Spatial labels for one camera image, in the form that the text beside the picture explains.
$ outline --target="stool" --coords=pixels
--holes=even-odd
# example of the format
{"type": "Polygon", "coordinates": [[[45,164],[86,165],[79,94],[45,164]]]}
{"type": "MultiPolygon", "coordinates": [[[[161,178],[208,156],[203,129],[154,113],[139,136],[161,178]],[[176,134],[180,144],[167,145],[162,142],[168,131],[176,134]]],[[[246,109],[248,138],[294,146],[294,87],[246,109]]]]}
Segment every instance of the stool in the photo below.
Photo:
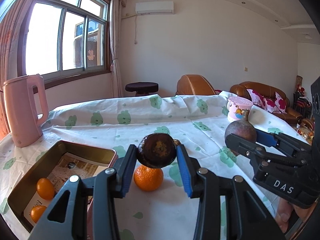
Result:
{"type": "Polygon", "coordinates": [[[155,93],[159,90],[159,85],[153,82],[136,82],[125,86],[128,92],[136,92],[136,97],[148,96],[149,93],[155,93]]]}

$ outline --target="human hand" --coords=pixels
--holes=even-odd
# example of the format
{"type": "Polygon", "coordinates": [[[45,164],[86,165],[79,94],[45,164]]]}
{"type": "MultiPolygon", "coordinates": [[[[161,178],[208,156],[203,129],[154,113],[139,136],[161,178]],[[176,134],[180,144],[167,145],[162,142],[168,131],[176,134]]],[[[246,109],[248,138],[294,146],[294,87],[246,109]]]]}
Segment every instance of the human hand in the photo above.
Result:
{"type": "Polygon", "coordinates": [[[313,203],[313,205],[310,208],[302,209],[296,205],[289,203],[283,198],[280,198],[276,217],[275,217],[276,223],[280,227],[281,231],[285,233],[288,229],[288,225],[289,225],[288,221],[293,210],[295,210],[296,214],[301,218],[303,222],[305,222],[308,219],[308,217],[312,214],[315,206],[316,206],[316,203],[313,203]]]}

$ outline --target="sofa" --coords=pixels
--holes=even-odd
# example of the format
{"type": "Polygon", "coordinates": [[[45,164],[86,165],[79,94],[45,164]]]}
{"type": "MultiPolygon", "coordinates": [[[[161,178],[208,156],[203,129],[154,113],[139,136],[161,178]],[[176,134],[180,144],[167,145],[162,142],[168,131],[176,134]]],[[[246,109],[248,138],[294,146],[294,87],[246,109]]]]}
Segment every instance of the sofa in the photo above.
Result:
{"type": "Polygon", "coordinates": [[[251,100],[250,94],[248,93],[247,89],[255,90],[263,97],[271,98],[272,100],[276,98],[276,92],[277,92],[286,101],[287,107],[285,110],[286,113],[274,114],[274,115],[286,121],[290,125],[296,125],[298,121],[302,119],[302,115],[290,107],[290,101],[287,98],[286,94],[278,88],[265,85],[262,83],[258,83],[258,82],[247,81],[247,82],[242,82],[238,85],[232,86],[230,88],[230,92],[237,94],[240,97],[251,100]]]}
{"type": "Polygon", "coordinates": [[[201,75],[183,75],[177,83],[176,95],[216,95],[212,85],[201,75]]]}

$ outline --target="window frame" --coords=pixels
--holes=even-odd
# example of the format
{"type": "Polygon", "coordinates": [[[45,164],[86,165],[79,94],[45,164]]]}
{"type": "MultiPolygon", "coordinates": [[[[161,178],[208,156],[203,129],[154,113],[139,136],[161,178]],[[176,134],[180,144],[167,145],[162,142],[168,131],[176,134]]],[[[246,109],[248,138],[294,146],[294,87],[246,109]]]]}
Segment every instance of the window frame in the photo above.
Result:
{"type": "Polygon", "coordinates": [[[18,76],[26,75],[26,42],[27,42],[27,35],[28,35],[28,29],[29,29],[29,23],[31,19],[31,15],[33,12],[34,5],[36,3],[43,3],[48,5],[57,6],[59,8],[62,8],[61,15],[60,15],[60,24],[59,24],[59,31],[58,31],[58,48],[57,48],[57,71],[43,74],[44,77],[44,83],[45,88],[54,87],[56,85],[60,85],[66,82],[74,81],[77,79],[94,76],[94,75],[100,75],[104,73],[110,73],[110,34],[109,34],[109,10],[110,10],[110,0],[100,0],[101,3],[106,3],[107,6],[105,6],[103,11],[103,16],[105,17],[105,20],[101,19],[100,17],[80,8],[81,0],[77,1],[77,6],[69,4],[67,2],[63,2],[61,0],[33,0],[22,24],[21,24],[21,30],[18,40],[18,53],[17,53],[17,74],[18,76]],[[64,20],[66,13],[74,13],[76,15],[84,17],[84,28],[82,33],[82,44],[83,49],[81,53],[82,61],[83,61],[83,67],[81,68],[75,68],[75,69],[69,69],[69,70],[63,70],[62,69],[62,38],[63,38],[63,29],[64,29],[64,20]],[[99,24],[102,24],[102,60],[104,62],[104,65],[99,66],[88,66],[88,59],[86,55],[84,54],[85,47],[87,44],[87,35],[88,35],[88,23],[89,20],[94,20],[99,24]]]}

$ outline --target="tablecloth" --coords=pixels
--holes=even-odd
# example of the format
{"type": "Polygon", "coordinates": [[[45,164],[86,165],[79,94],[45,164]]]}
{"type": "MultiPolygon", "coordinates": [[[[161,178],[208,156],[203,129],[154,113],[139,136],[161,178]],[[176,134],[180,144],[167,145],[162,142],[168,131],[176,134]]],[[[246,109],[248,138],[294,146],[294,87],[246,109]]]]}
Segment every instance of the tablecloth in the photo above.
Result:
{"type": "MultiPolygon", "coordinates": [[[[158,95],[113,98],[61,106],[50,112],[42,125],[43,136],[24,148],[15,147],[8,134],[0,143],[0,213],[20,240],[28,232],[7,204],[12,188],[30,167],[58,140],[115,149],[123,157],[130,144],[138,145],[151,133],[168,133],[183,143],[191,157],[216,175],[241,175],[274,216],[278,197],[252,182],[249,159],[234,156],[224,142],[228,124],[227,98],[215,96],[158,95]]],[[[284,132],[304,140],[286,122],[253,106],[250,123],[266,132],[284,132]]],[[[276,149],[267,148],[278,153],[276,149]]],[[[154,192],[143,192],[134,182],[124,199],[116,199],[116,214],[122,240],[193,239],[198,199],[187,198],[174,161],[163,168],[164,182],[154,192]]],[[[221,200],[221,239],[225,239],[225,203],[221,200]]]]}

